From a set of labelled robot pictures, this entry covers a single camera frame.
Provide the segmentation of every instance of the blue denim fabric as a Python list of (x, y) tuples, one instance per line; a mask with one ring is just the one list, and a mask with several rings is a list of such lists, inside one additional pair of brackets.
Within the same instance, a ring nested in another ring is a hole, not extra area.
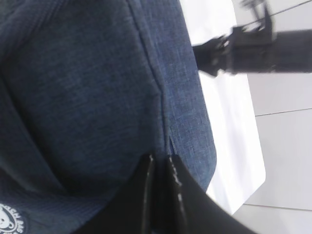
[[(18, 19), (2, 14), (3, 25)], [(30, 221), (31, 233), (90, 219), (144, 153), (160, 164), (179, 154), (203, 189), (215, 170), (176, 0), (72, 1), (1, 64), (0, 111), (0, 202), (44, 224)]]

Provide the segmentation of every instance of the white surface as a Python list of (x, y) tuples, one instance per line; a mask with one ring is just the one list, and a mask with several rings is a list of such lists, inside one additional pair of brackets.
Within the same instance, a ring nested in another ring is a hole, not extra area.
[[(229, 34), (231, 0), (180, 0), (192, 44)], [(246, 75), (200, 73), (214, 135), (217, 167), (208, 195), (233, 214), (265, 181), (265, 168)]]
[(312, 108), (312, 74), (249, 74), (256, 115)]
[(249, 204), (312, 210), (312, 110), (257, 117), (267, 180)]
[(235, 214), (258, 234), (311, 234), (312, 212), (243, 205)]

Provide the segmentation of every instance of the tile grout line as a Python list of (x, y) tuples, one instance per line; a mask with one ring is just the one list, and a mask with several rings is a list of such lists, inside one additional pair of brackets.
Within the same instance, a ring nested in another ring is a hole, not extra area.
[(269, 114), (262, 114), (262, 115), (256, 115), (256, 117), (271, 116), (271, 115), (284, 114), (284, 113), (291, 113), (291, 112), (297, 112), (297, 111), (307, 111), (307, 110), (312, 110), (312, 108), (306, 108), (306, 109), (300, 109), (300, 110), (293, 110), (293, 111), (282, 111), (282, 112), (269, 113)]
[(273, 208), (273, 209), (281, 209), (281, 210), (289, 210), (289, 211), (305, 211), (312, 212), (309, 209), (299, 209), (299, 208), (287, 208), (287, 207), (278, 207), (278, 206), (264, 206), (264, 205), (254, 205), (254, 204), (244, 204), (245, 206), (253, 206), (253, 207), (262, 207), (262, 208)]

